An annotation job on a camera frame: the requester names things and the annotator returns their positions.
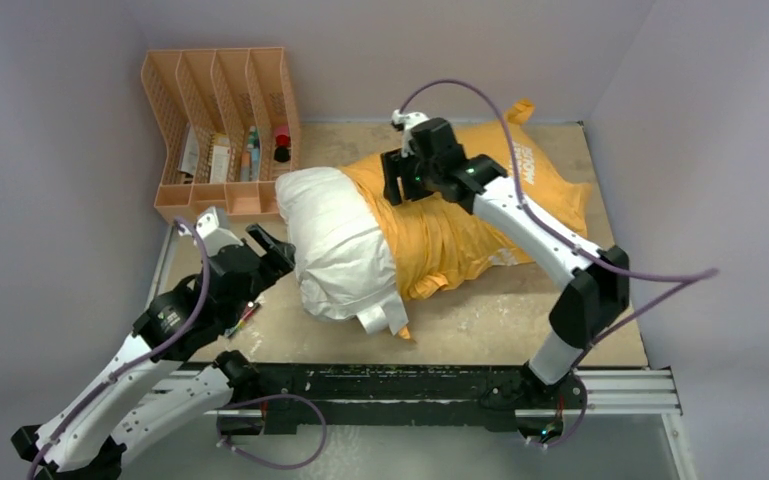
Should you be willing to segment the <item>orange Mickey Mouse pillowcase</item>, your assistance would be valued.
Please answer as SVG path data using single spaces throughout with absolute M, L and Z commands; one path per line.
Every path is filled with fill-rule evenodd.
M 468 154 L 489 155 L 510 175 L 519 177 L 523 192 L 532 200 L 574 233 L 586 236 L 592 187 L 565 180 L 524 132 L 533 111 L 527 98 L 506 111 L 511 143 L 496 121 L 459 127 L 456 136 Z M 493 266 L 531 260 L 497 229 L 438 195 L 392 206 L 383 196 L 384 178 L 376 154 L 339 170 L 355 184 L 381 227 L 395 260 L 396 285 L 404 300 L 427 299 L 439 290 L 452 290 L 474 280 Z

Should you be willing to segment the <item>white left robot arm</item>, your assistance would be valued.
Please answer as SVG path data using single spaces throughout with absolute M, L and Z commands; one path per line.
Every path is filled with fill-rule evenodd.
M 11 437 L 30 464 L 30 479 L 116 479 L 147 447 L 215 408 L 263 403 L 259 373 L 240 352 L 219 354 L 206 368 L 159 397 L 147 395 L 202 347 L 236 327 L 260 294 L 295 268 L 295 248 L 247 227 L 257 253 L 226 227 L 204 220 L 178 229 L 200 256 L 198 272 L 156 296 L 119 350 L 78 398 L 51 420 Z

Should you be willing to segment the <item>white pillow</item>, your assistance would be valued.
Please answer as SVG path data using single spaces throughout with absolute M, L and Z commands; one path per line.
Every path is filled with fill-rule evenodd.
M 323 322 L 356 320 L 368 334 L 407 338 L 393 254 L 352 180 L 313 167 L 280 176 L 275 188 L 304 310 Z

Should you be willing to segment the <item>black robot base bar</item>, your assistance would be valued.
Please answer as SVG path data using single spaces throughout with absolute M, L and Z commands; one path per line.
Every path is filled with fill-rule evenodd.
M 523 366 L 249 362 L 219 354 L 236 409 L 223 434 L 289 435 L 301 426 L 481 427 L 553 440 L 563 416 L 585 405 L 583 382 L 566 375 L 541 387 Z

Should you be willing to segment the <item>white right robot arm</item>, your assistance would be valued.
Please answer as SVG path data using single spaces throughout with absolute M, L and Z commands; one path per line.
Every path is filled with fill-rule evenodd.
M 628 267 L 628 255 L 566 228 L 518 192 L 516 177 L 491 157 L 468 157 L 448 121 L 396 111 L 391 124 L 402 135 L 400 148 L 380 156 L 383 195 L 391 205 L 437 194 L 504 234 L 560 289 L 549 334 L 521 367 L 518 386 L 488 403 L 509 408 L 525 399 L 548 405 L 595 336 L 627 309 L 629 282 L 616 270 Z

